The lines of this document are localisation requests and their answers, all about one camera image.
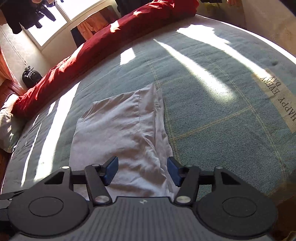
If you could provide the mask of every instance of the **folded cloth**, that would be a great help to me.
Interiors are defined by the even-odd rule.
[[[107,188],[117,196],[169,196],[178,191],[168,170],[172,148],[163,122],[161,90],[150,84],[141,90],[94,102],[77,121],[69,165],[72,170],[119,159],[118,171]],[[86,199],[85,185],[74,190]]]

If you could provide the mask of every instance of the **window frame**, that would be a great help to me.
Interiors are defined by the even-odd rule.
[[[29,30],[24,29],[26,34],[29,36],[29,38],[34,42],[34,44],[38,47],[40,51],[42,51],[57,35],[59,35],[62,31],[64,31],[69,25],[71,25],[73,22],[75,22],[77,19],[82,17],[87,12],[91,11],[95,7],[107,2],[109,0],[98,0],[95,4],[91,5],[89,8],[85,9],[81,13],[79,13],[77,16],[75,16],[72,20],[70,20],[67,16],[67,14],[64,12],[64,10],[59,6],[58,3],[55,4],[55,7],[60,12],[60,14],[63,16],[63,18],[66,20],[66,24],[64,24],[58,31],[56,31],[42,46],[37,42],[37,40],[34,38],[34,36],[29,32]]]

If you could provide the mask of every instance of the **black bag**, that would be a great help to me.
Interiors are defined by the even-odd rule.
[[[26,70],[22,74],[24,84],[30,89],[42,79],[41,74],[36,70]]]

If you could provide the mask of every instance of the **red duvet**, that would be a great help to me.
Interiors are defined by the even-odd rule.
[[[32,118],[58,90],[67,87],[99,61],[149,32],[194,16],[197,6],[197,0],[158,0],[125,15],[97,32],[71,56],[52,68],[35,87],[16,100],[12,113],[22,118]]]

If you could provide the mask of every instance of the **metal screw head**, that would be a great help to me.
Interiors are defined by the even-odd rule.
[[[110,200],[110,198],[107,197],[107,196],[104,196],[104,195],[97,196],[97,197],[95,198],[95,201],[96,201],[96,202],[100,202],[100,203],[106,203],[106,202],[108,202],[109,200]]]
[[[187,196],[179,196],[176,198],[178,203],[189,203],[191,201],[190,197]]]

